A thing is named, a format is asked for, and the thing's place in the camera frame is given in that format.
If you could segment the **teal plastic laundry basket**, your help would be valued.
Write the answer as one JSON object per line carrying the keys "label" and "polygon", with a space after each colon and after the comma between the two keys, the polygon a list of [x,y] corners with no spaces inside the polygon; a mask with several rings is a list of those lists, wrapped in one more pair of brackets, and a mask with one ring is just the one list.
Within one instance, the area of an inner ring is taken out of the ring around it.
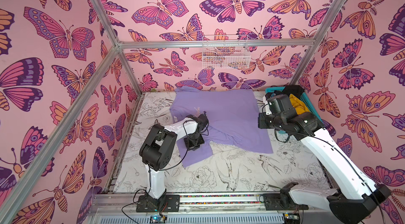
{"label": "teal plastic laundry basket", "polygon": [[[268,87],[265,90],[265,93],[268,94],[270,93],[270,96],[275,96],[277,94],[282,94],[281,91],[285,88],[285,86],[280,86],[280,87]],[[318,112],[316,111],[314,105],[311,103],[309,97],[307,96],[306,93],[302,94],[301,97],[299,98],[301,101],[305,103],[305,105],[309,108],[310,112],[313,113],[318,119],[321,119],[319,116]]]}

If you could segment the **lavender purple t-shirt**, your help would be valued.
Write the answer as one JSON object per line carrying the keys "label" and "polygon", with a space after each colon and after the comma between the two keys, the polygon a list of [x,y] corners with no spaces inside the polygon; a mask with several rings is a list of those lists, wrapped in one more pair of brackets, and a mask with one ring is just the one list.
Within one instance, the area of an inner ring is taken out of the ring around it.
{"label": "lavender purple t-shirt", "polygon": [[199,114],[206,114],[209,120],[200,148],[190,151],[184,141],[177,143],[185,168],[211,157],[211,142],[256,153],[273,153],[268,131],[258,128],[259,108],[252,90],[210,92],[181,87],[176,89],[170,113],[174,122]]}

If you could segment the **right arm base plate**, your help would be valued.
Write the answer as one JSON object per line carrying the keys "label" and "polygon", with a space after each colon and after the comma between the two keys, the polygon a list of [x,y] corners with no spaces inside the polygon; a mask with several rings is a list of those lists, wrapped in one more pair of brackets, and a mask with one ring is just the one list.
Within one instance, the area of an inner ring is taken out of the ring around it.
{"label": "right arm base plate", "polygon": [[263,202],[267,211],[270,210],[308,210],[307,205],[298,205],[292,201],[292,199],[282,193],[265,193],[262,194]]}

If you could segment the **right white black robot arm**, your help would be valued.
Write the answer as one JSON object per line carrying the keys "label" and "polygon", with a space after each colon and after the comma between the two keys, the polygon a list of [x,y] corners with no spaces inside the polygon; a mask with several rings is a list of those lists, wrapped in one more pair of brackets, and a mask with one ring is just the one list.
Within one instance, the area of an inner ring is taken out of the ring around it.
{"label": "right white black robot arm", "polygon": [[391,195],[376,184],[338,147],[322,121],[311,112],[297,114],[287,95],[263,97],[258,116],[260,129],[284,131],[307,147],[337,183],[337,189],[318,189],[291,182],[275,202],[283,209],[307,205],[330,211],[344,224],[359,224]]}

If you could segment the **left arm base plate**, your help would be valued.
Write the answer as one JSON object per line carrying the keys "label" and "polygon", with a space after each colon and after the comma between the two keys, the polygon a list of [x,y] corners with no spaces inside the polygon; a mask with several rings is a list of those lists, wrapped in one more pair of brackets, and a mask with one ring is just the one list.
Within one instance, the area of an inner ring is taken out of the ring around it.
{"label": "left arm base plate", "polygon": [[136,212],[178,212],[180,195],[163,194],[159,199],[149,195],[141,195],[138,200]]}

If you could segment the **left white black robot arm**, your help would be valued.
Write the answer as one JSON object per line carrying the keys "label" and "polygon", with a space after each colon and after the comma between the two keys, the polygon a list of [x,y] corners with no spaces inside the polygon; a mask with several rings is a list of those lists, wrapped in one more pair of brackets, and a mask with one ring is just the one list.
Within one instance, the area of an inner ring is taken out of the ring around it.
{"label": "left white black robot arm", "polygon": [[163,200],[166,193],[164,172],[171,161],[174,147],[178,141],[185,144],[186,153],[195,151],[205,143],[203,133],[208,130],[206,114],[198,117],[188,115],[175,124],[162,126],[155,124],[150,129],[139,155],[148,172],[148,200]]}

